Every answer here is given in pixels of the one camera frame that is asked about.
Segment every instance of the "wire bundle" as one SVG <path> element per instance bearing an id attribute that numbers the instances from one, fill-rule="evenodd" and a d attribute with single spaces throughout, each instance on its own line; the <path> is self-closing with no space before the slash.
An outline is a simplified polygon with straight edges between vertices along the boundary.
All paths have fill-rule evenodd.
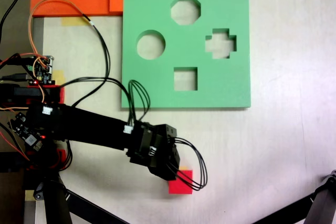
<path id="1" fill-rule="evenodd" d="M 0 21 L 0 44 L 1 44 L 1 38 L 2 38 L 2 26 L 8 16 L 8 14 L 11 12 L 11 10 L 14 8 L 14 6 L 16 5 L 18 0 L 14 0 L 12 2 L 12 4 L 10 5 L 10 7 L 8 8 L 8 10 L 5 12 L 4 16 L 2 17 L 1 21 Z"/>
<path id="2" fill-rule="evenodd" d="M 194 180 L 192 180 L 190 177 L 188 177 L 185 173 L 183 173 L 183 171 L 179 170 L 178 167 L 176 167 L 174 164 L 172 164 L 171 162 L 168 162 L 166 165 L 168 167 L 168 169 L 173 172 L 174 174 L 176 174 L 177 178 L 179 178 L 184 184 L 186 184 L 188 187 L 190 187 L 191 189 L 195 190 L 195 191 L 199 191 L 202 188 L 204 188 L 207 183 L 208 183 L 208 172 L 205 166 L 205 162 L 203 160 L 202 155 L 199 153 L 199 151 L 197 150 L 197 148 L 188 140 L 180 138 L 180 137 L 173 137 L 170 138 L 169 141 L 173 141 L 175 144 L 183 144 L 183 145 L 187 145 L 189 147 L 191 147 L 197 158 L 199 161 L 199 167 L 201 170 L 201 175 L 200 175 L 200 182 L 196 182 Z"/>

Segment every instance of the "square hole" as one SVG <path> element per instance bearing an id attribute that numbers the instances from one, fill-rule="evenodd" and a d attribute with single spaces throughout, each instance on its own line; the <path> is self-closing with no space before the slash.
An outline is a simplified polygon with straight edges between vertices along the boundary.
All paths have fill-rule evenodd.
<path id="1" fill-rule="evenodd" d="M 174 90 L 197 90 L 197 68 L 174 68 Z"/>

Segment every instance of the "connector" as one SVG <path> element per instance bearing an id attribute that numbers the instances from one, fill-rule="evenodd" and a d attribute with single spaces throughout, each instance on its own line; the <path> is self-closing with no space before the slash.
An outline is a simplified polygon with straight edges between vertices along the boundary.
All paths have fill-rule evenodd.
<path id="1" fill-rule="evenodd" d="M 0 80 L 2 81 L 28 81 L 31 80 L 30 75 L 26 73 L 15 73 L 10 76 L 1 76 Z"/>

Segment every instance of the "black metal leg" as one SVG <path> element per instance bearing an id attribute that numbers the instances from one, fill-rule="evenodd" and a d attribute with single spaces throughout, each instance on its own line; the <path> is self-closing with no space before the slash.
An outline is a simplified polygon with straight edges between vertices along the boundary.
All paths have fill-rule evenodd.
<path id="1" fill-rule="evenodd" d="M 314 193 L 282 208 L 254 224 L 295 224 L 307 216 L 313 199 Z"/>
<path id="2" fill-rule="evenodd" d="M 304 224 L 332 224 L 336 210 L 335 193 L 327 187 L 317 193 Z"/>
<path id="3" fill-rule="evenodd" d="M 57 182 L 45 183 L 43 197 L 48 224 L 72 224 L 62 184 Z"/>
<path id="4" fill-rule="evenodd" d="M 119 217 L 68 190 L 70 212 L 91 224 L 129 224 Z"/>

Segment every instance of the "circular hole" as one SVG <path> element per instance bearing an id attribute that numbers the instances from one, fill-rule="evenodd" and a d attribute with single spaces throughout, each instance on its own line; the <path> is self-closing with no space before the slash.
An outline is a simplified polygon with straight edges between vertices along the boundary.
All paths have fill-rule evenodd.
<path id="1" fill-rule="evenodd" d="M 166 42 L 158 31 L 147 30 L 138 39 L 138 54 L 146 60 L 154 60 L 163 54 Z"/>

